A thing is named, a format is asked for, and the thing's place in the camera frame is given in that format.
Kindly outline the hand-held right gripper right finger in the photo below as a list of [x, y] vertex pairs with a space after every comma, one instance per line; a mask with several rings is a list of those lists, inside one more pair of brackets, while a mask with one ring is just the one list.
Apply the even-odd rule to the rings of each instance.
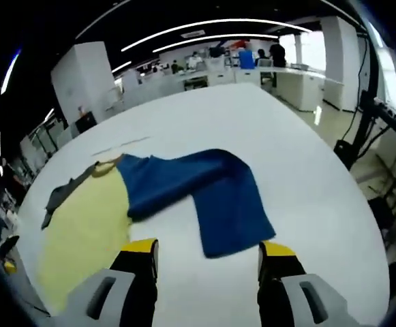
[[305, 272], [289, 247], [262, 241], [257, 302], [262, 326], [349, 326], [344, 297], [324, 279]]

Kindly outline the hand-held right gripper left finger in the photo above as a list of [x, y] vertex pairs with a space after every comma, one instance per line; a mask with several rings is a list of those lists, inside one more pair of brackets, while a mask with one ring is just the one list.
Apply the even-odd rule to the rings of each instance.
[[151, 326], [157, 301], [159, 241], [126, 244], [109, 269], [86, 278], [68, 295], [67, 326]]

